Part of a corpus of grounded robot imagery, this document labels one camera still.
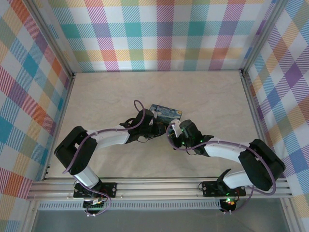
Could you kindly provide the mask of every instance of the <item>vent grille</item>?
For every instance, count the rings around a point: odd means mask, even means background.
[[[111,210],[219,209],[219,200],[112,201]],[[41,202],[39,210],[81,210],[83,202]]]

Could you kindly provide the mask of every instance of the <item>aluminum rail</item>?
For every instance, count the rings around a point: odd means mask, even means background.
[[[104,178],[102,182],[116,182],[117,194],[113,200],[189,200],[222,199],[203,197],[198,189],[202,181],[216,181],[217,178]],[[50,178],[43,182],[33,182],[28,201],[80,201],[73,198],[73,178]],[[290,198],[291,190],[286,179],[278,179],[276,193],[266,196],[255,192],[253,198]],[[248,198],[251,190],[246,188]]]

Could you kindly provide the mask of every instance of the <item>plaid fabric backdrop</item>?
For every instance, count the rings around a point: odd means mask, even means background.
[[[237,70],[275,0],[36,3],[73,70],[111,72]]]
[[[290,0],[249,72],[255,104],[282,155],[309,231],[309,0]]]
[[[69,79],[22,0],[0,0],[0,232],[15,232],[39,180]]]

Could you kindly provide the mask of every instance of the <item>black mounting plate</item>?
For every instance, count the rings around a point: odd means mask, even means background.
[[[204,197],[240,197],[246,196],[246,189],[244,187],[238,187],[230,189],[226,195],[223,195],[219,189],[216,181],[204,181],[202,182],[202,189]]]
[[[84,189],[79,183],[75,184],[75,189]],[[106,193],[111,198],[116,197],[117,183],[101,183],[101,192]],[[89,198],[82,191],[74,191],[73,198]]]

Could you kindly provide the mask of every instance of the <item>marble-pattern surface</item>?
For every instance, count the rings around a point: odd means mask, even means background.
[[[203,134],[221,140],[250,142],[257,137],[237,71],[78,73],[58,143],[75,126],[98,130],[135,117],[135,99],[145,108],[159,104],[182,110],[182,120],[191,119]],[[219,176],[227,168],[240,169],[222,158],[174,151],[165,136],[100,149],[90,167],[100,177]],[[48,177],[63,176],[63,170],[53,156]]]

